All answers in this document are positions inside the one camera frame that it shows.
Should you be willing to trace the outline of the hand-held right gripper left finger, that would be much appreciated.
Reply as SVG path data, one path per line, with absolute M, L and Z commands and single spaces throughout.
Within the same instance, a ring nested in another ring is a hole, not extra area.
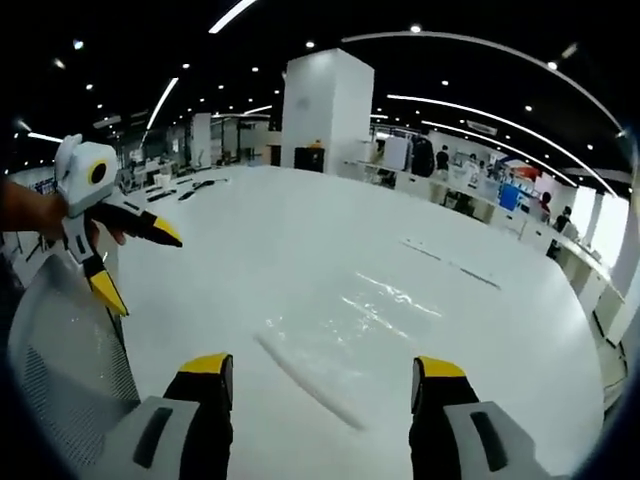
M 233 356 L 182 365 L 105 435 L 101 479 L 225 479 L 233 442 Z

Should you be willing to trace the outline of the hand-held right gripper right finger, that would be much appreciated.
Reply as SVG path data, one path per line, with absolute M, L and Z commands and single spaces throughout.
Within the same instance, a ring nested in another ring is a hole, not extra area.
M 457 365 L 413 360 L 409 430 L 415 479 L 550 479 L 535 443 L 503 409 L 477 397 Z

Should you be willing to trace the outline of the person's left hand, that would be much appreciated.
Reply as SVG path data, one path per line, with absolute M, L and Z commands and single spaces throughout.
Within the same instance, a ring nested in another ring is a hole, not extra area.
M 68 213 L 67 203 L 59 194 L 45 195 L 42 202 L 41 212 L 38 214 L 40 233 L 48 240 L 62 240 L 64 237 L 62 220 L 66 218 Z M 90 220 L 87 231 L 92 243 L 97 246 L 100 237 L 97 224 Z M 126 243 L 123 231 L 114 228 L 107 228 L 107 231 L 118 245 L 122 246 Z

